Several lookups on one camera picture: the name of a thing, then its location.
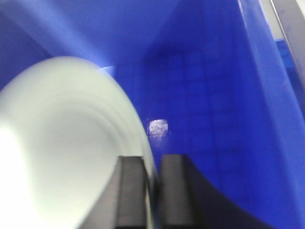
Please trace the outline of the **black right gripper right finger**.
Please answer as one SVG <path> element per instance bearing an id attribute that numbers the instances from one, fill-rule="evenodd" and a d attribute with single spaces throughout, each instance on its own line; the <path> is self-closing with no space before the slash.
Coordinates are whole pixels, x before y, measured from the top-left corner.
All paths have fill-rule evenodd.
<path id="1" fill-rule="evenodd" d="M 217 190 L 187 155 L 163 155 L 160 179 L 164 229 L 269 228 Z"/>

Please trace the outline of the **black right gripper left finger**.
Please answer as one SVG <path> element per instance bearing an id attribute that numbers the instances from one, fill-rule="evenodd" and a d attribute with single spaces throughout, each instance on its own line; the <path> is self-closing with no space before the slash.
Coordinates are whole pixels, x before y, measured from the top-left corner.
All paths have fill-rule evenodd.
<path id="1" fill-rule="evenodd" d="M 113 174 L 80 229 L 146 229 L 147 174 L 139 156 L 118 157 Z"/>

